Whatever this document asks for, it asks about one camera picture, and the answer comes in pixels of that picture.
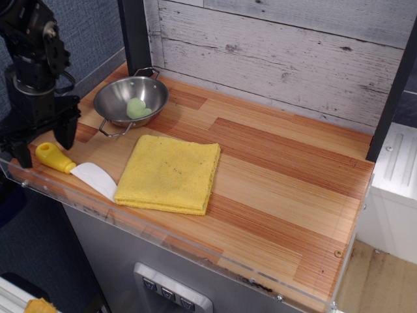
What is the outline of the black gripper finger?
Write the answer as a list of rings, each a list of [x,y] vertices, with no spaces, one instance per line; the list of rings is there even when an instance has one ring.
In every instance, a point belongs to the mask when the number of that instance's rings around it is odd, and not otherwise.
[[[56,117],[53,120],[53,124],[53,133],[55,139],[66,150],[71,149],[74,144],[74,138],[76,135],[78,116]]]
[[[28,145],[30,140],[12,140],[9,143],[10,154],[17,159],[22,168],[31,168],[33,166],[31,152]]]

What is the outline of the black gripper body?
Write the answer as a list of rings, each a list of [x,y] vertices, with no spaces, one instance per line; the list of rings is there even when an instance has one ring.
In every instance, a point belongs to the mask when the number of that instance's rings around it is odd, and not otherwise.
[[[18,91],[13,81],[7,81],[11,103],[9,114],[1,120],[1,146],[9,147],[12,140],[33,141],[39,135],[53,131],[56,117],[81,115],[78,108],[80,97],[67,95],[57,97],[53,92],[41,96],[26,95]]]

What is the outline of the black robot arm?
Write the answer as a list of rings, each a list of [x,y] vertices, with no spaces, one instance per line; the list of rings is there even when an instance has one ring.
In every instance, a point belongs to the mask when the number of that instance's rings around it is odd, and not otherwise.
[[[39,135],[53,131],[65,149],[74,143],[80,98],[69,93],[75,87],[66,71],[70,52],[42,1],[2,1],[1,37],[12,59],[5,69],[11,110],[1,120],[1,150],[30,168],[28,145]]]

